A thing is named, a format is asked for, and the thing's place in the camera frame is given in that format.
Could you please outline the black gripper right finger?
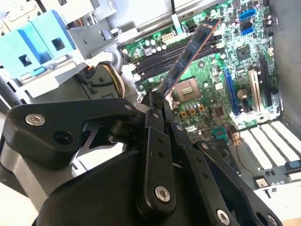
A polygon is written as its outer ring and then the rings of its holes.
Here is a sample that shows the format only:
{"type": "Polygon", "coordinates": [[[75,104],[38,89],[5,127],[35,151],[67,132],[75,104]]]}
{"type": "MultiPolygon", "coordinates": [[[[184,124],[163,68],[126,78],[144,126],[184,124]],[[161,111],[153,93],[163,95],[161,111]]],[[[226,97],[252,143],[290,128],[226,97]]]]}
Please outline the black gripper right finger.
{"type": "Polygon", "coordinates": [[[163,102],[167,131],[175,140],[176,160],[183,163],[196,184],[205,210],[207,226],[280,226],[280,219],[250,186],[206,141],[191,143],[186,130],[172,122],[167,101],[163,102]]]}

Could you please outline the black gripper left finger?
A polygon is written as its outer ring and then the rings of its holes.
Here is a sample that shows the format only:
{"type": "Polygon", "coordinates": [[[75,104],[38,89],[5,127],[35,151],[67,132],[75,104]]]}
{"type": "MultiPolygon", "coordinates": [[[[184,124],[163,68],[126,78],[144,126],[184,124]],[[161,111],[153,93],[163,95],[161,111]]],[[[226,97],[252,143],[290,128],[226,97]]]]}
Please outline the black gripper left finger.
{"type": "Polygon", "coordinates": [[[176,208],[170,137],[164,108],[143,100],[143,112],[122,98],[19,105],[6,117],[4,139],[32,162],[40,185],[54,183],[80,150],[121,142],[126,150],[64,182],[39,218],[169,218],[176,208]]]}

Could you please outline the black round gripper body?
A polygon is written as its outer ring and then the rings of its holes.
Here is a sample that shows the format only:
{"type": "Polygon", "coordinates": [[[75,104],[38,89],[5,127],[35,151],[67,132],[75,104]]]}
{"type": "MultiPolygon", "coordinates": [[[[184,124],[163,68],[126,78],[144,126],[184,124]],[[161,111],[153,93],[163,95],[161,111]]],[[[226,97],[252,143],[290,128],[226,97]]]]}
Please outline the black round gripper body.
{"type": "Polygon", "coordinates": [[[206,226],[192,177],[171,155],[130,151],[59,186],[37,226],[206,226]]]}

